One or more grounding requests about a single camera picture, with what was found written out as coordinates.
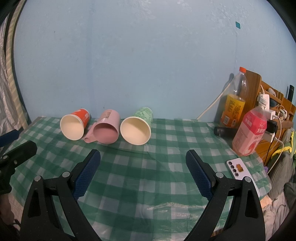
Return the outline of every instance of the wooden headboard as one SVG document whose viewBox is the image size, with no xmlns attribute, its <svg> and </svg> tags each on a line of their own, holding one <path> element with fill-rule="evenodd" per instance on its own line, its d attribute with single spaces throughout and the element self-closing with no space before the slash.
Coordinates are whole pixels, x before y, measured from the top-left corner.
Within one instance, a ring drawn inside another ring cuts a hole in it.
<svg viewBox="0 0 296 241">
<path fill-rule="evenodd" d="M 257 97 L 259 92 L 261 92 L 261 85 L 264 89 L 265 94 L 268 94 L 269 97 L 273 100 L 275 100 L 279 105 L 282 105 L 285 110 L 288 113 L 288 117 L 286 118 L 286 120 L 284 120 L 281 124 L 281 136 L 279 136 L 280 134 L 280 124 L 279 124 L 279 120 L 275 120 L 276 122 L 278 122 L 278 131 L 276 133 L 276 137 L 280 139 L 282 138 L 284 132 L 286 129 L 293 127 L 294 123 L 293 123 L 293 117 L 295 115 L 295 111 L 296 111 L 296 107 L 292 104 L 291 101 L 287 100 L 283 93 L 281 93 L 280 91 L 272 88 L 271 86 L 269 86 L 268 84 L 266 84 L 265 82 L 262 81 L 262 78 L 259 74 L 254 73 L 252 71 L 247 70 L 246 71 L 246 77 L 247 77 L 247 82 L 248 82 L 248 97 L 246 99 L 246 103 L 241 115 L 241 118 L 239 120 L 239 123 L 241 123 L 242 118 L 244 117 L 244 115 L 251 109 L 253 109 L 255 106 L 257 106 Z M 267 90 L 271 88 L 274 90 L 274 92 L 276 93 L 276 96 L 272 95 L 271 93 L 269 93 Z M 277 108 L 270 108 L 272 110 L 274 110 L 276 112 L 276 114 L 278 114 L 278 109 Z M 277 143 L 276 146 L 274 146 L 276 141 L 274 141 L 271 145 L 271 150 L 268 151 L 268 148 L 270 146 L 270 142 L 267 142 L 265 140 L 262 140 L 259 142 L 258 146 L 256 147 L 256 152 L 257 154 L 261 157 L 261 159 L 263 160 L 264 165 L 266 165 L 271 157 L 271 155 L 273 154 L 273 152 L 275 150 L 278 149 L 279 147 L 279 143 Z"/>
</svg>

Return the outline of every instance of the orange bottle cap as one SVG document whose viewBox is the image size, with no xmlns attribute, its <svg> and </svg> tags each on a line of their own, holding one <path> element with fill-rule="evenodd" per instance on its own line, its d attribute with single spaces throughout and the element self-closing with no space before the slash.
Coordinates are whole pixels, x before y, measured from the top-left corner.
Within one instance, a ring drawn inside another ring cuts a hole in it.
<svg viewBox="0 0 296 241">
<path fill-rule="evenodd" d="M 243 67 L 240 67 L 239 71 L 245 73 L 247 70 L 245 68 L 243 68 Z"/>
</svg>

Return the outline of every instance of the green paper cup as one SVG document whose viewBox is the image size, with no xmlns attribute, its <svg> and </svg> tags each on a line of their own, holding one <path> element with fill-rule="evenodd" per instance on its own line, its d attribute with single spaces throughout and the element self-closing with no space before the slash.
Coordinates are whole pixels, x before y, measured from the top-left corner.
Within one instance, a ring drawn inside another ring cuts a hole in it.
<svg viewBox="0 0 296 241">
<path fill-rule="evenodd" d="M 133 145 L 144 145 L 151 137 L 153 113 L 148 107 L 142 107 L 136 113 L 123 120 L 120 125 L 122 137 Z"/>
</svg>

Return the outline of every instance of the white bottle cap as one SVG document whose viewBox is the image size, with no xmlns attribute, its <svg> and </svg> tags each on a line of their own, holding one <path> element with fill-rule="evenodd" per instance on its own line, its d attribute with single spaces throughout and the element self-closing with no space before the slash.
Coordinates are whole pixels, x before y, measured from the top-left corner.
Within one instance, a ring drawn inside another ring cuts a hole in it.
<svg viewBox="0 0 296 241">
<path fill-rule="evenodd" d="M 268 101 L 266 99 L 264 99 L 264 98 L 261 97 L 259 99 L 259 103 L 258 104 L 261 105 L 261 106 L 263 106 L 263 107 L 266 107 L 267 106 L 267 102 Z"/>
</svg>

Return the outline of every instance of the green checkered tablecloth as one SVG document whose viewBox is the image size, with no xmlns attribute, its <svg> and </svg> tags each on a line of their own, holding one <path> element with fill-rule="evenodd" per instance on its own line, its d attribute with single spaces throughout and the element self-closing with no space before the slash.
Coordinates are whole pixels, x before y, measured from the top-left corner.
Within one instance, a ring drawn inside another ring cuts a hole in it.
<svg viewBox="0 0 296 241">
<path fill-rule="evenodd" d="M 151 139 L 135 146 L 121 136 L 111 145 L 70 141 L 61 133 L 59 121 L 41 118 L 10 147 L 28 140 L 38 146 L 37 154 L 11 177 L 12 193 L 24 205 L 36 175 L 57 177 L 83 161 L 91 149 L 98 149 L 101 165 L 78 203 L 103 240 L 183 241 L 207 204 L 185 164 L 186 152 L 194 149 L 214 171 L 227 177 L 231 174 L 225 162 L 237 158 L 229 145 L 213 134 L 213 123 L 154 119 Z M 271 183 L 261 159 L 257 154 L 242 159 L 264 196 Z M 55 205 L 64 230 L 71 233 L 58 199 Z M 223 227 L 230 205 L 231 198 L 216 229 Z"/>
</svg>

